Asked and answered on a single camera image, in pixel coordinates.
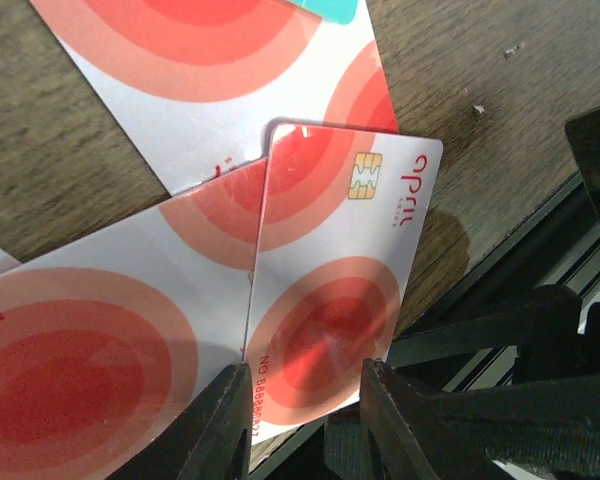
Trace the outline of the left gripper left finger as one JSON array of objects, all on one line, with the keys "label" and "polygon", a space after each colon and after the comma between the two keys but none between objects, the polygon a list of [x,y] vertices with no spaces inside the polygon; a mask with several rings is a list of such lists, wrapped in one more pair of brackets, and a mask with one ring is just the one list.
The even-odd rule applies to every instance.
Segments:
[{"label": "left gripper left finger", "polygon": [[225,367],[147,447],[111,479],[246,479],[252,380],[245,363]]}]

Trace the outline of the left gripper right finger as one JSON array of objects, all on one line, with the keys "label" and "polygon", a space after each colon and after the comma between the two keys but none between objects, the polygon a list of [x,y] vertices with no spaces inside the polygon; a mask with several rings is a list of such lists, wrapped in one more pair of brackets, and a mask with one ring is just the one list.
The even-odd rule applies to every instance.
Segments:
[{"label": "left gripper right finger", "polygon": [[431,399],[381,360],[362,363],[359,402],[367,479],[508,479],[486,454],[452,432]]}]

